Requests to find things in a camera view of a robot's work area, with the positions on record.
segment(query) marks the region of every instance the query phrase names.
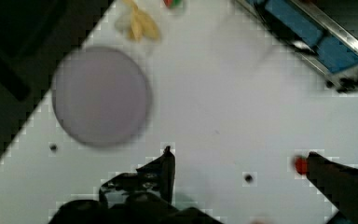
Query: red object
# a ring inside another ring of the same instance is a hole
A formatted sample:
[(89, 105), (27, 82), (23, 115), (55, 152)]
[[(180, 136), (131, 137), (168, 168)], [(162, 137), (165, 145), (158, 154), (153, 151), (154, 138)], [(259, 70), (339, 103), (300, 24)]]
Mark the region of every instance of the red object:
[(295, 161), (296, 170), (301, 175), (306, 175), (308, 172), (308, 162), (307, 159), (297, 158)]
[(173, 0), (164, 0), (165, 6), (171, 7)]

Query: black dot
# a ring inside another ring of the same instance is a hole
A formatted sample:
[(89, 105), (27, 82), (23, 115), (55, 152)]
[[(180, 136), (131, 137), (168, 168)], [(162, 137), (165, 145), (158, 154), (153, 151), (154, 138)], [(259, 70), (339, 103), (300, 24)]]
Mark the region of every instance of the black dot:
[(248, 182), (248, 183), (253, 182), (253, 178), (252, 178), (251, 175), (246, 175), (246, 176), (245, 176), (245, 180), (246, 180), (246, 182)]
[(326, 81), (326, 87), (327, 88), (332, 88), (334, 86), (334, 84), (333, 84), (333, 82), (331, 82), (331, 81)]
[(50, 150), (53, 151), (53, 152), (56, 152), (57, 151), (57, 145), (51, 144), (50, 145)]

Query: metal frame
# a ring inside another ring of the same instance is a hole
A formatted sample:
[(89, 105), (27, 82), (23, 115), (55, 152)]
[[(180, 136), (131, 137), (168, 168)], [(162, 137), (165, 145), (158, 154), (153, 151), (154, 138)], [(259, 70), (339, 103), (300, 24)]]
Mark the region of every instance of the metal frame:
[[(244, 8), (246, 8), (254, 17), (254, 19), (258, 19), (257, 12), (255, 9), (246, 2), (246, 0), (235, 0), (240, 3)], [(347, 45), (348, 48), (352, 49), (355, 53), (358, 54), (358, 40), (351, 35), (348, 31), (346, 31), (343, 27), (333, 21), (330, 17), (328, 17), (324, 12), (322, 12), (319, 8), (317, 8), (312, 3), (303, 3), (299, 0), (290, 0), (295, 6), (300, 8), (305, 14), (307, 14), (310, 18), (312, 18), (315, 22), (317, 22), (320, 26), (342, 41)], [(349, 68), (341, 73), (338, 73), (334, 76), (331, 76), (330, 71), (321, 64), (316, 58), (307, 56), (305, 54), (296, 53), (303, 61), (311, 65), (316, 71), (323, 75), (324, 79), (329, 80), (334, 83), (335, 86), (339, 87), (339, 80), (342, 77), (353, 77), (358, 72), (358, 65), (353, 68)]]

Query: white table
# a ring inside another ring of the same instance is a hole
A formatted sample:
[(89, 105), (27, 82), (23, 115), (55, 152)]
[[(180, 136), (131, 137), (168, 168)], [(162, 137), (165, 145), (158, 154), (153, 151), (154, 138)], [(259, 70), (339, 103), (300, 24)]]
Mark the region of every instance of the white table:
[[(152, 161), (168, 144), (180, 208), (194, 205), (230, 224), (258, 217), (315, 224), (333, 215), (290, 160), (318, 150), (358, 167), (358, 94), (325, 90), (230, 2), (186, 2), (171, 13), (148, 0), (163, 36), (151, 48), (120, 36), (113, 28), (119, 7), (108, 10), (85, 46), (123, 49), (143, 67), (154, 97), (145, 131), (108, 150), (81, 146), (55, 119), (49, 92), (0, 160), (0, 224), (45, 224), (66, 202), (97, 200), (104, 181)], [(247, 173), (254, 183), (243, 180)]]

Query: round plate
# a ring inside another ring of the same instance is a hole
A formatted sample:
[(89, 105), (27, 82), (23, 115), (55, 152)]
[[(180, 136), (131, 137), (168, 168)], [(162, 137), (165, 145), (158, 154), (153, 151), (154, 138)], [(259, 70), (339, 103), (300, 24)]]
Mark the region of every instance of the round plate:
[(139, 66), (121, 51), (72, 53), (52, 83), (57, 120), (78, 142), (109, 147), (135, 135), (145, 122), (150, 94)]

